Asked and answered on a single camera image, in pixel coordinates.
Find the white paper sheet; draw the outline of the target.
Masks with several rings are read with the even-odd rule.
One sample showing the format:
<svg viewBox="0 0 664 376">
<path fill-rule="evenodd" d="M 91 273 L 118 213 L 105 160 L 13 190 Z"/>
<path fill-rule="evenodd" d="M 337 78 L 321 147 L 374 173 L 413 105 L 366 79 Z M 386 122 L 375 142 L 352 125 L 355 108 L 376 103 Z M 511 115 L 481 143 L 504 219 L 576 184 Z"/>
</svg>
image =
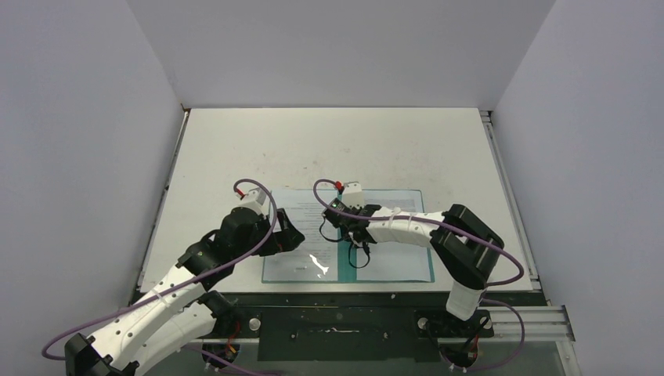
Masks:
<svg viewBox="0 0 664 376">
<path fill-rule="evenodd" d="M 419 190 L 367 190 L 364 197 L 367 204 L 397 207 L 405 212 L 424 210 Z M 358 283 L 435 281 L 431 252 L 427 248 L 390 242 L 370 245 L 369 251 L 368 255 L 361 249 L 355 252 L 355 281 Z"/>
<path fill-rule="evenodd" d="M 272 192 L 305 240 L 295 250 L 263 259 L 264 283 L 336 283 L 337 230 L 323 223 L 325 210 L 310 190 L 280 189 Z"/>
</svg>

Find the teal plastic folder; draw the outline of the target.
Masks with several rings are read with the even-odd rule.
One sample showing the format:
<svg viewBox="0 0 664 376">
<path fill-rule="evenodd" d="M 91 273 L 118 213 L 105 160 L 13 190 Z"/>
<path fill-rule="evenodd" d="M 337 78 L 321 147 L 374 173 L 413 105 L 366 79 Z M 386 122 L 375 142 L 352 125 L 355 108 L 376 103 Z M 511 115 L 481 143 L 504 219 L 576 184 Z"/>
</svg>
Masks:
<svg viewBox="0 0 664 376">
<path fill-rule="evenodd" d="M 337 235 L 338 239 L 336 239 L 334 242 L 337 244 L 337 265 L 338 265 L 338 282 L 339 284 L 354 284 L 358 283 L 355 281 L 355 252 L 358 251 L 359 249 L 363 250 L 362 248 L 356 248 L 354 245 L 347 241 L 342 241 L 340 238 L 339 231 L 337 230 Z"/>
</svg>

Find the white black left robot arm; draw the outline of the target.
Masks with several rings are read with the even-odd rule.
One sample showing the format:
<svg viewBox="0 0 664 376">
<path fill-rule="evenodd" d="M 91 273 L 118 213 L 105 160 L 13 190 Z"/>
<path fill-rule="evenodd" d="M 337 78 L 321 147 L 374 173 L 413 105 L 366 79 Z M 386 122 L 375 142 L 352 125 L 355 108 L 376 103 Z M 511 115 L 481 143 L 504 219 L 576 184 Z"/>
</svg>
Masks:
<svg viewBox="0 0 664 376">
<path fill-rule="evenodd" d="M 129 312 L 64 346 L 68 375 L 143 375 L 194 339 L 237 334 L 241 317 L 215 285 L 233 272 L 245 253 L 261 257 L 295 250 L 305 241 L 284 209 L 270 217 L 234 208 L 219 229 L 190 245 L 167 274 Z"/>
</svg>

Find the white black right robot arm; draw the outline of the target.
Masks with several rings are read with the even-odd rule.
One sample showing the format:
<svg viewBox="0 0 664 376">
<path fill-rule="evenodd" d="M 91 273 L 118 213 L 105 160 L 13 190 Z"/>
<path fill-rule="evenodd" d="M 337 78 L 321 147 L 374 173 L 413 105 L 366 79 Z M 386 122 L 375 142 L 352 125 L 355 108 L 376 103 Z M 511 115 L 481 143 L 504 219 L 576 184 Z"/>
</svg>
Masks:
<svg viewBox="0 0 664 376">
<path fill-rule="evenodd" d="M 420 213 L 379 204 L 352 208 L 335 199 L 322 217 L 344 240 L 362 248 L 399 243 L 435 251 L 453 279 L 442 324 L 454 336 L 473 327 L 473 315 L 500 257 L 496 249 L 504 242 L 469 208 L 454 204 L 446 211 Z"/>
</svg>

